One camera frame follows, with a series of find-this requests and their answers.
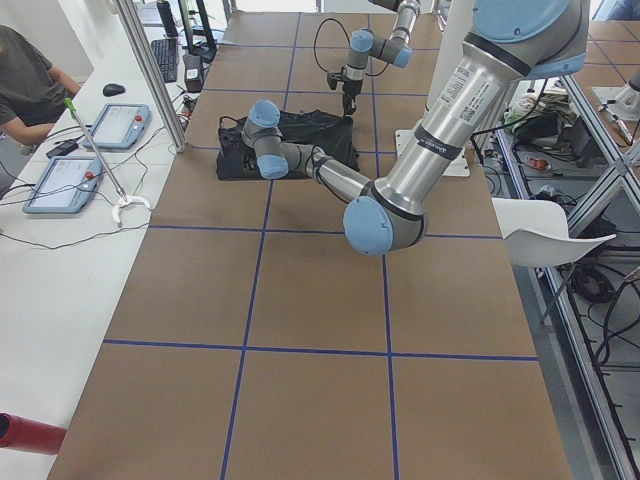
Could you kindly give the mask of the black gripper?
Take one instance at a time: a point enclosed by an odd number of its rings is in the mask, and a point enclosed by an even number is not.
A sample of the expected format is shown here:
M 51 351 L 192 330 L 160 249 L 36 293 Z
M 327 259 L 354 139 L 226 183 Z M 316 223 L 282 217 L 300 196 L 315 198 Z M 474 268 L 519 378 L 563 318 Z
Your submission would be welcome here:
M 342 85 L 342 108 L 344 113 L 355 113 L 357 109 L 356 98 L 361 93 L 361 80 L 352 79 L 347 71 L 329 72 L 327 84 L 331 90 L 336 91 L 339 84 Z
M 256 155 L 242 139 L 242 127 L 219 128 L 218 175 L 257 175 Z

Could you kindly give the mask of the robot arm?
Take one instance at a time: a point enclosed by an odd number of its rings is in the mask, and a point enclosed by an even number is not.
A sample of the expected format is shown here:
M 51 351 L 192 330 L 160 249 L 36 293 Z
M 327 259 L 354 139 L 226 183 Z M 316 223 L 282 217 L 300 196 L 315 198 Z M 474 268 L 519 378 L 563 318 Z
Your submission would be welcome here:
M 421 2 L 415 0 L 373 0 L 372 4 L 396 13 L 394 28 L 388 38 L 370 29 L 353 31 L 349 38 L 349 53 L 339 72 L 329 72 L 327 83 L 331 90 L 342 84 L 342 108 L 345 116 L 356 111 L 356 97 L 362 84 L 370 58 L 396 67 L 405 68 L 413 50 L 409 46 L 411 33 L 421 13 Z
M 476 1 L 461 41 L 462 57 L 427 106 L 390 173 L 371 180 L 314 144 L 285 142 L 280 110 L 256 102 L 240 133 L 240 148 L 273 180 L 304 174 L 346 202 L 350 245 L 383 255 L 418 243 L 427 226 L 426 195 L 509 84 L 579 71 L 586 57 L 587 1 Z

